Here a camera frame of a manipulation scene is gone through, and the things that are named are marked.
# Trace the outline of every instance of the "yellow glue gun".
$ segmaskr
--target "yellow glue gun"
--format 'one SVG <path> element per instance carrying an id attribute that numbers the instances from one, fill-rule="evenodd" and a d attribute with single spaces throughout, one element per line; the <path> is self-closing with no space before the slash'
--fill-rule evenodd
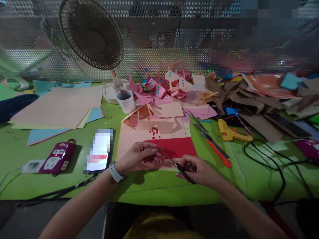
<path id="1" fill-rule="evenodd" d="M 226 122 L 223 119 L 218 120 L 219 130 L 223 135 L 224 141 L 233 141 L 234 139 L 249 143 L 253 140 L 251 136 L 238 134 L 236 128 L 228 128 Z"/>

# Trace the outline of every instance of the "person's right hand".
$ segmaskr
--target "person's right hand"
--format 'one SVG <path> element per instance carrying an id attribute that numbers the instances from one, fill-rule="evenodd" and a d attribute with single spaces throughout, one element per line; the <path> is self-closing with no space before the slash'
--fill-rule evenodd
<path id="1" fill-rule="evenodd" d="M 226 180 L 213 170 L 202 158 L 193 155 L 183 155 L 180 165 L 196 183 L 216 189 Z M 187 180 L 181 173 L 179 178 Z"/>

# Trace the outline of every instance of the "person's left hand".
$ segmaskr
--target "person's left hand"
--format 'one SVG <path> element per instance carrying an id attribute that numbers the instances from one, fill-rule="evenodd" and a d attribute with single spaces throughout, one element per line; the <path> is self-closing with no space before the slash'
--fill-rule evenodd
<path id="1" fill-rule="evenodd" d="M 156 152 L 156 144 L 149 142 L 136 142 L 133 146 L 126 152 L 126 154 L 115 163 L 115 168 L 120 175 L 127 174 L 141 162 L 146 157 L 152 156 L 152 163 L 157 164 L 164 158 L 162 154 Z"/>

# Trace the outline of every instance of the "white watch strap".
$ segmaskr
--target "white watch strap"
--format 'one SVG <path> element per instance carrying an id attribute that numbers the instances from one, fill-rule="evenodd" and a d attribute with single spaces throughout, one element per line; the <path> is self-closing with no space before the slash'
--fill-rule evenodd
<path id="1" fill-rule="evenodd" d="M 109 167 L 110 174 L 114 178 L 115 182 L 120 182 L 124 177 L 122 177 L 115 168 L 115 162 L 112 162 Z"/>

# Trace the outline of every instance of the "perforated metal wall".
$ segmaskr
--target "perforated metal wall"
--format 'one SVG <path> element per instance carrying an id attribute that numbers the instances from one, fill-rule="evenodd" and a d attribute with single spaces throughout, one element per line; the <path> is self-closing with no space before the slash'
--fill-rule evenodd
<path id="1" fill-rule="evenodd" d="M 191 73 L 216 71 L 220 76 L 237 70 L 317 70 L 319 0 L 295 2 L 297 18 L 286 20 L 295 24 L 296 34 L 280 24 L 280 32 L 272 28 L 245 32 L 243 29 L 256 19 L 244 20 L 242 1 L 98 1 L 112 14 L 123 35 L 124 58 L 115 69 L 117 75 L 128 79 L 131 73 L 133 79 L 141 80 L 145 74 L 155 75 L 158 67 L 164 73 L 169 63 L 180 59 L 174 70 L 185 65 Z M 260 9 L 266 7 L 256 2 L 259 16 Z M 0 0 L 1 75 L 111 79 L 108 71 L 84 63 L 67 46 L 58 23 L 60 4 L 52 0 Z"/>

